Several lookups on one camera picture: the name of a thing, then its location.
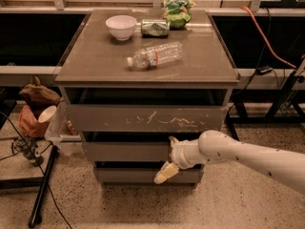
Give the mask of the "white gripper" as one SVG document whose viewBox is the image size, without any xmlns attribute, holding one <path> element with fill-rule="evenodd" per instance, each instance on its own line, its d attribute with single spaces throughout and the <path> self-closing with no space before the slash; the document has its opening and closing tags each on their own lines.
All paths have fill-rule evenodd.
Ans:
<svg viewBox="0 0 305 229">
<path fill-rule="evenodd" d="M 200 152 L 198 140 L 179 141 L 174 136 L 170 136 L 172 152 L 171 159 L 173 163 L 166 161 L 156 174 L 154 182 L 161 184 L 169 178 L 178 174 L 180 169 L 190 169 L 197 164 L 205 164 L 207 157 Z"/>
</svg>

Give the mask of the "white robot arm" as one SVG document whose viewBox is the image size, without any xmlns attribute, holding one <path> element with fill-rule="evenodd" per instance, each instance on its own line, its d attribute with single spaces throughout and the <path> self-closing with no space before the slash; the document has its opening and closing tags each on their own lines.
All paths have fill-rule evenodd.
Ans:
<svg viewBox="0 0 305 229">
<path fill-rule="evenodd" d="M 172 161 L 166 161 L 156 174 L 153 180 L 156 184 L 174 177 L 180 170 L 205 165 L 213 159 L 226 159 L 305 194 L 304 154 L 240 142 L 216 130 L 206 131 L 195 140 L 179 141 L 170 136 L 170 141 Z"/>
</svg>

